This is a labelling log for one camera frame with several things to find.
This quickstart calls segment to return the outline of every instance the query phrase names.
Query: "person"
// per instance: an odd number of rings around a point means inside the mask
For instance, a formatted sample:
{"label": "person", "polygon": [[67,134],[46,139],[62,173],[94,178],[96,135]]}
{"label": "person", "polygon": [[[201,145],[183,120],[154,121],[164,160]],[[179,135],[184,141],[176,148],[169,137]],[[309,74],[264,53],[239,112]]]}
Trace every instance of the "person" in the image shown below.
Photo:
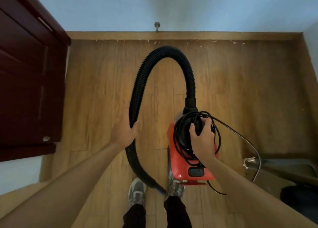
{"label": "person", "polygon": [[[120,121],[114,125],[108,144],[1,218],[0,227],[71,227],[107,166],[137,136],[138,122],[130,128],[128,113],[127,107]],[[214,134],[210,129],[211,119],[202,121],[205,125],[199,136],[196,135],[193,124],[189,129],[193,152],[209,170],[213,170],[215,178],[250,227],[317,228],[315,223],[216,159],[212,148]],[[132,182],[129,210],[124,215],[124,228],[146,226],[145,190],[145,184],[138,178]],[[170,181],[168,196],[164,202],[168,228],[191,227],[186,207],[180,199],[183,192],[182,183]]]}

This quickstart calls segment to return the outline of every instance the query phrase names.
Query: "hand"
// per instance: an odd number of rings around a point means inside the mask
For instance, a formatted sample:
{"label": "hand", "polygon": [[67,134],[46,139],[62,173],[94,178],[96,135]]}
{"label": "hand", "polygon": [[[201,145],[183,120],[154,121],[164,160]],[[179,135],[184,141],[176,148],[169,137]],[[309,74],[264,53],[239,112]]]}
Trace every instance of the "hand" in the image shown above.
{"label": "hand", "polygon": [[211,131],[211,118],[202,118],[204,127],[200,136],[197,136],[194,124],[190,125],[190,137],[193,153],[202,161],[207,157],[215,157],[214,154],[214,133]]}
{"label": "hand", "polygon": [[137,136],[139,121],[133,124],[130,128],[129,125],[129,106],[124,109],[123,115],[120,120],[114,125],[109,143],[118,145],[120,149],[129,146]]}

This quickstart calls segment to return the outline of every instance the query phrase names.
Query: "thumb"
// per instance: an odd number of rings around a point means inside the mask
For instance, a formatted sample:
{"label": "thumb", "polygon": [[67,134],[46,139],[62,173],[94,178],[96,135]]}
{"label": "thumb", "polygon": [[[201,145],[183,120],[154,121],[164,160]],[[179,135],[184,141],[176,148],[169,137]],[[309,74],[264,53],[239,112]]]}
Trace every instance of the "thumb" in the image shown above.
{"label": "thumb", "polygon": [[194,127],[194,124],[193,124],[193,123],[191,123],[191,125],[190,125],[189,133],[190,133],[190,135],[191,135],[192,137],[197,137],[196,129],[195,129],[195,127]]}
{"label": "thumb", "polygon": [[134,135],[136,136],[137,133],[138,133],[138,123],[139,123],[139,120],[137,120],[134,124],[133,124],[133,127],[131,128],[131,130],[133,131]]}

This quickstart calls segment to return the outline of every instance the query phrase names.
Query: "person's right arm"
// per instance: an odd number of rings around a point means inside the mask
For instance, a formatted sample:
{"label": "person's right arm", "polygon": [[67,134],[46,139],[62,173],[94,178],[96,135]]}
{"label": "person's right arm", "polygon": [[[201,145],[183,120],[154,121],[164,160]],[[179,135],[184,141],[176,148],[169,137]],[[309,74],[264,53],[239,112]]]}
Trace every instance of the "person's right arm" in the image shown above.
{"label": "person's right arm", "polygon": [[266,228],[318,227],[308,218],[218,160],[214,155],[214,134],[210,128],[211,119],[203,118],[202,121],[205,126],[200,136],[196,135],[193,124],[189,129],[193,152],[213,173],[236,209],[243,215],[248,226]]}

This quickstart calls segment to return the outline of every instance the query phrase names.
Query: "forearm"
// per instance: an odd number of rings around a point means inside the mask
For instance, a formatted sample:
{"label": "forearm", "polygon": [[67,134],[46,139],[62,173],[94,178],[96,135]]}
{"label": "forearm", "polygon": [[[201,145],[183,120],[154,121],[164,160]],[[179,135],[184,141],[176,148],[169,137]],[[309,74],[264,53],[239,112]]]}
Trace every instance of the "forearm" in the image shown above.
{"label": "forearm", "polygon": [[120,150],[108,145],[74,166],[2,218],[0,227],[71,227]]}
{"label": "forearm", "polygon": [[251,227],[317,227],[220,160],[214,157],[202,157],[200,160],[213,173]]}

